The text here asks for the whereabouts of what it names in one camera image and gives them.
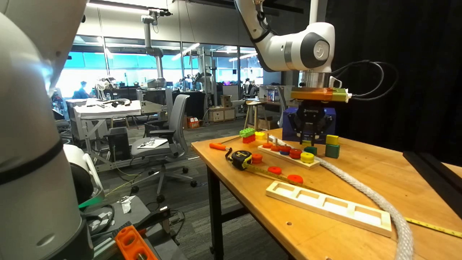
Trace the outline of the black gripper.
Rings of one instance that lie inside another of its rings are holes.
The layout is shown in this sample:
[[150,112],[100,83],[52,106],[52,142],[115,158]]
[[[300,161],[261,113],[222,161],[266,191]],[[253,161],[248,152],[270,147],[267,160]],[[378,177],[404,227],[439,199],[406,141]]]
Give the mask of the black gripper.
[[294,134],[300,144],[307,141],[306,126],[319,132],[319,144],[325,144],[331,126],[331,118],[319,102],[302,102],[294,118]]

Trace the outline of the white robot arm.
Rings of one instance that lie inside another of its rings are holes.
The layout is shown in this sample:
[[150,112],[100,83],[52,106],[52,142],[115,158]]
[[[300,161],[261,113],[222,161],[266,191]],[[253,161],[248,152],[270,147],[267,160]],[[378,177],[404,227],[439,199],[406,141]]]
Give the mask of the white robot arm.
[[56,84],[88,0],[1,0],[0,260],[91,260],[46,90]]

